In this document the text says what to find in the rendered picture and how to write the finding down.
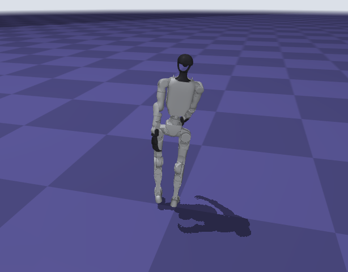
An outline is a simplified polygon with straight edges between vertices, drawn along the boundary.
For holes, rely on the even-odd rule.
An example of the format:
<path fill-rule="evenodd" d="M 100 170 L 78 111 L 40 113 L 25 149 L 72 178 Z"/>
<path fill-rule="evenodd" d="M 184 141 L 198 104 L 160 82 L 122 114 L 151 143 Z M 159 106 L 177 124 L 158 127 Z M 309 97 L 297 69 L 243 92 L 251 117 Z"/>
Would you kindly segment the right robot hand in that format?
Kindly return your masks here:
<path fill-rule="evenodd" d="M 182 123 L 182 126 L 185 122 L 187 122 L 188 118 L 186 120 L 183 119 L 183 117 L 180 117 L 180 120 L 181 120 L 181 123 Z"/>

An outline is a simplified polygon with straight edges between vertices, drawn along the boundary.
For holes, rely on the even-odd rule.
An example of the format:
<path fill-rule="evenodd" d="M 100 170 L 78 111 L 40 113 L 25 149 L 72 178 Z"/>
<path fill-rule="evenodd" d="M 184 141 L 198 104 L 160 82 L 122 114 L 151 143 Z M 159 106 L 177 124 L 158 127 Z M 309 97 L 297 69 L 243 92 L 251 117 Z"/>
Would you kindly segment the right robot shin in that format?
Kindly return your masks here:
<path fill-rule="evenodd" d="M 181 173 L 178 174 L 178 173 L 175 172 L 175 176 L 174 176 L 174 181 L 173 181 L 173 186 L 174 186 L 173 199 L 176 197 L 176 200 L 177 200 L 177 197 L 178 197 L 179 188 L 180 188 L 182 180 L 183 180 L 184 167 L 185 167 L 185 165 L 183 164 L 182 167 L 181 167 Z"/>

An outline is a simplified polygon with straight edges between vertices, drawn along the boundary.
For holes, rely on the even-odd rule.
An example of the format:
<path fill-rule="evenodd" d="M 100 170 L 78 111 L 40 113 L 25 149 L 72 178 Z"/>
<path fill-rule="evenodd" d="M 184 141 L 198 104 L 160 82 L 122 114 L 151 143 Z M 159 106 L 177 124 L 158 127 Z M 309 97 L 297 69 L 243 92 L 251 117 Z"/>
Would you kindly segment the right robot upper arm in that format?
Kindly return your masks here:
<path fill-rule="evenodd" d="M 204 92 L 204 88 L 201 82 L 194 81 L 195 82 L 195 91 L 192 99 L 192 103 L 190 106 L 190 109 L 196 109 L 197 104 L 201 98 L 202 93 Z"/>

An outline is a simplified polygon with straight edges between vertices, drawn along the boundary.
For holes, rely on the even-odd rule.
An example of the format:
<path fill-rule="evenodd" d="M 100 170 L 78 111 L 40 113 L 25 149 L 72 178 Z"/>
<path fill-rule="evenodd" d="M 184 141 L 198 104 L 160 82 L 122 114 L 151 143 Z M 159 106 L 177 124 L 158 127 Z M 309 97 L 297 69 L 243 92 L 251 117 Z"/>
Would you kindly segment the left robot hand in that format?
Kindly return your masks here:
<path fill-rule="evenodd" d="M 157 136 L 159 136 L 159 130 L 155 129 L 155 134 L 151 133 L 152 135 L 152 139 L 151 139 L 151 143 L 152 143 L 152 147 L 156 152 L 161 152 L 161 150 L 159 150 L 158 148 L 158 139 Z"/>

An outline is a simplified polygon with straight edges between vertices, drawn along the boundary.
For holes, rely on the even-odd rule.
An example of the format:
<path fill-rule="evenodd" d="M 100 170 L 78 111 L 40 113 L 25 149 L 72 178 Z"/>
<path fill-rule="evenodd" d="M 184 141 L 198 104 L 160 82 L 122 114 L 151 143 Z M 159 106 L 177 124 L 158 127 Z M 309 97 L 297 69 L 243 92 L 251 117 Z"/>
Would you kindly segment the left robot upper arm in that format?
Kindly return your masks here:
<path fill-rule="evenodd" d="M 165 88 L 168 87 L 170 78 L 163 78 L 158 81 L 158 90 L 157 90 L 157 103 L 159 104 L 159 111 L 164 109 L 164 100 L 165 100 Z"/>

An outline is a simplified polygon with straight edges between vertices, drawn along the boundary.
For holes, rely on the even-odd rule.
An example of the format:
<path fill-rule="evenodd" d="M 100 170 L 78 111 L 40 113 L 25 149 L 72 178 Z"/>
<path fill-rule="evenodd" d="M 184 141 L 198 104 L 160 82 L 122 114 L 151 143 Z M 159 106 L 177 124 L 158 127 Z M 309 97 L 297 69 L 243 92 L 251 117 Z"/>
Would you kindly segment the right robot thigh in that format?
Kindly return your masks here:
<path fill-rule="evenodd" d="M 182 165 L 183 164 L 185 165 L 185 159 L 189 149 L 190 139 L 191 139 L 190 131 L 182 127 L 181 134 L 179 136 L 177 163 L 175 163 L 175 166 L 174 166 L 174 172 L 178 174 L 181 173 Z"/>

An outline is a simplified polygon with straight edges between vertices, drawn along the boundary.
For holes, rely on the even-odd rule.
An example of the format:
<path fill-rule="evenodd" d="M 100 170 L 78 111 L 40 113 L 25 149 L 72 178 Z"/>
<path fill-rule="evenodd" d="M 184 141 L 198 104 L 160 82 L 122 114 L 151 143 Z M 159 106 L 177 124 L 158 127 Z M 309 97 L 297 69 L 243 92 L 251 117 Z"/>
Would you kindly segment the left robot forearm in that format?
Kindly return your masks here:
<path fill-rule="evenodd" d="M 160 122 L 161 122 L 161 116 L 162 114 L 159 112 L 159 104 L 158 103 L 154 103 L 153 105 L 153 122 L 152 122 L 152 128 L 151 128 L 151 132 L 153 134 L 155 134 L 155 129 L 160 128 Z M 159 130 L 160 132 L 160 130 Z"/>

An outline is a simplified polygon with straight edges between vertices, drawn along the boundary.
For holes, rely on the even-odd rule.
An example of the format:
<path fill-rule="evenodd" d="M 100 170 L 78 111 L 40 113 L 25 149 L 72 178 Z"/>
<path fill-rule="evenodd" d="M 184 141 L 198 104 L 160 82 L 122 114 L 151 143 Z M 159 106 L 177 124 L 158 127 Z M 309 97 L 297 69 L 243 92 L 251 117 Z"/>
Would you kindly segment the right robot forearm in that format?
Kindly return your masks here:
<path fill-rule="evenodd" d="M 183 117 L 184 120 L 186 120 L 187 118 L 190 119 L 190 117 L 192 116 L 192 114 L 195 112 L 196 109 L 189 109 L 186 113 L 186 115 Z"/>

